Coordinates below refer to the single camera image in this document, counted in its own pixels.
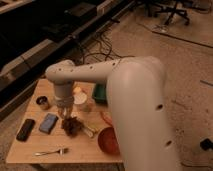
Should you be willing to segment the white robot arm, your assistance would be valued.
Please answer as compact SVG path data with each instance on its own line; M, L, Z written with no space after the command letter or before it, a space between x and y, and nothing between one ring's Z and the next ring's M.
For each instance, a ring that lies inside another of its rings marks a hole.
M127 57L77 66L64 60L47 67L55 103L69 108L78 82L106 86L108 109L125 171L182 171L165 111L166 71L156 57Z

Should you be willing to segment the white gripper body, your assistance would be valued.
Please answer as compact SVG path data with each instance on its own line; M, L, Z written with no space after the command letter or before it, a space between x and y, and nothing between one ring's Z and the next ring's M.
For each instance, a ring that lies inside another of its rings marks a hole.
M73 110L74 96L73 96L73 84L54 85L54 98L55 104L59 111L64 111L66 115L66 109L71 108Z

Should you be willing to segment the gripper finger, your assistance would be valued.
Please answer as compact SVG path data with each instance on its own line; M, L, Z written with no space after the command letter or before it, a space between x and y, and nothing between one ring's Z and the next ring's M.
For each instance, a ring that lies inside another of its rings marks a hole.
M72 113L71 108L67 108L66 109L66 118L70 118L71 117L71 113Z
M62 119L65 119L64 111L59 111L58 114Z

